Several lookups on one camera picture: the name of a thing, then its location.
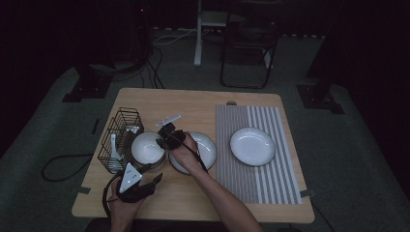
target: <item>dark background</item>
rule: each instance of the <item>dark background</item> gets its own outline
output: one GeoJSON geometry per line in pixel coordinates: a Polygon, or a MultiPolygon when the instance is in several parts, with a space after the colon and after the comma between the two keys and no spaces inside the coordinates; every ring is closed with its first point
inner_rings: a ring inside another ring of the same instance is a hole
{"type": "MultiPolygon", "coordinates": [[[[195,1],[146,1],[149,26],[194,28],[195,1]]],[[[204,10],[227,2],[203,0],[204,10]]],[[[307,76],[348,89],[388,164],[410,195],[409,3],[402,0],[284,1],[283,36],[326,36],[307,76]]],[[[141,2],[2,1],[0,6],[3,155],[68,68],[132,60],[149,46],[140,37],[141,2]]]]}

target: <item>person's right hand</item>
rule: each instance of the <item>person's right hand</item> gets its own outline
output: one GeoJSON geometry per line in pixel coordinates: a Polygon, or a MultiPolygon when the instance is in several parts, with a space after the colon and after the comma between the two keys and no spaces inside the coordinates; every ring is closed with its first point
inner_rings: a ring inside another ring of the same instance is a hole
{"type": "MultiPolygon", "coordinates": [[[[193,138],[190,136],[189,132],[185,132],[186,138],[184,140],[184,144],[190,147],[194,152],[197,153],[198,151],[198,146],[196,142],[193,140],[193,138]]],[[[193,153],[188,150],[184,145],[181,145],[177,149],[174,150],[169,150],[169,154],[174,156],[174,158],[185,168],[189,173],[191,173],[193,170],[196,169],[202,169],[200,164],[198,163],[198,160],[196,157],[193,155],[193,153]]]]}

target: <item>striped placemat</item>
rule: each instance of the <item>striped placemat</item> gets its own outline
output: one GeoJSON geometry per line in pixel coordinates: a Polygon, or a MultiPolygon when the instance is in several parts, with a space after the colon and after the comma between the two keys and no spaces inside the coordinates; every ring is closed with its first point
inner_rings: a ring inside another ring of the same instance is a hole
{"type": "Polygon", "coordinates": [[[217,105],[217,181],[245,203],[302,204],[277,107],[217,105]],[[267,132],[276,155],[263,166],[249,166],[232,154],[230,137],[242,128],[267,132]]]}

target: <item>hand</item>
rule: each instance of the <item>hand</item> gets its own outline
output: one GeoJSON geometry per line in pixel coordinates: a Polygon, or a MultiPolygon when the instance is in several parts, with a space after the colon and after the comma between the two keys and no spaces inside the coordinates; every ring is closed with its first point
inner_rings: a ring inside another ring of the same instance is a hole
{"type": "Polygon", "coordinates": [[[135,203],[125,203],[117,196],[117,186],[120,178],[117,178],[111,185],[112,194],[108,198],[109,210],[111,211],[111,232],[126,231],[127,227],[135,219],[136,213],[145,199],[135,203]]]}
{"type": "MultiPolygon", "coordinates": [[[[194,152],[198,152],[198,146],[193,138],[190,136],[189,132],[185,132],[187,135],[184,144],[191,148],[194,152]]],[[[181,145],[177,149],[168,151],[169,154],[174,156],[174,158],[185,168],[189,173],[196,169],[202,169],[198,160],[193,155],[193,153],[188,150],[184,145],[181,145]]]]}

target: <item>wooden table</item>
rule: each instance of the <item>wooden table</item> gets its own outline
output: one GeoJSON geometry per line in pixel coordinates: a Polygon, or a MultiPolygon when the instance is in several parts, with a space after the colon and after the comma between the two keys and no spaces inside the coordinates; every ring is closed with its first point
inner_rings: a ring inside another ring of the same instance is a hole
{"type": "MultiPolygon", "coordinates": [[[[182,118],[174,122],[177,129],[200,131],[216,141],[215,108],[217,104],[226,104],[228,101],[234,101],[238,105],[279,108],[299,189],[307,189],[278,95],[125,88],[118,94],[109,118],[115,116],[119,107],[135,108],[140,113],[145,131],[158,131],[156,123],[162,122],[168,116],[181,114],[182,118]]],[[[101,142],[97,146],[82,183],[82,186],[90,189],[90,192],[79,193],[73,204],[73,215],[76,217],[106,217],[101,199],[103,188],[113,175],[106,171],[98,160],[100,149],[101,142]]],[[[158,172],[145,173],[143,181],[151,181],[160,172],[163,173],[162,181],[157,185],[155,194],[146,199],[137,218],[220,220],[208,198],[192,177],[177,172],[168,159],[158,172]]],[[[215,177],[215,166],[210,169],[210,175],[215,177]]],[[[310,201],[308,197],[302,199],[303,204],[247,204],[247,206],[259,222],[313,222],[314,214],[310,201]]]]}

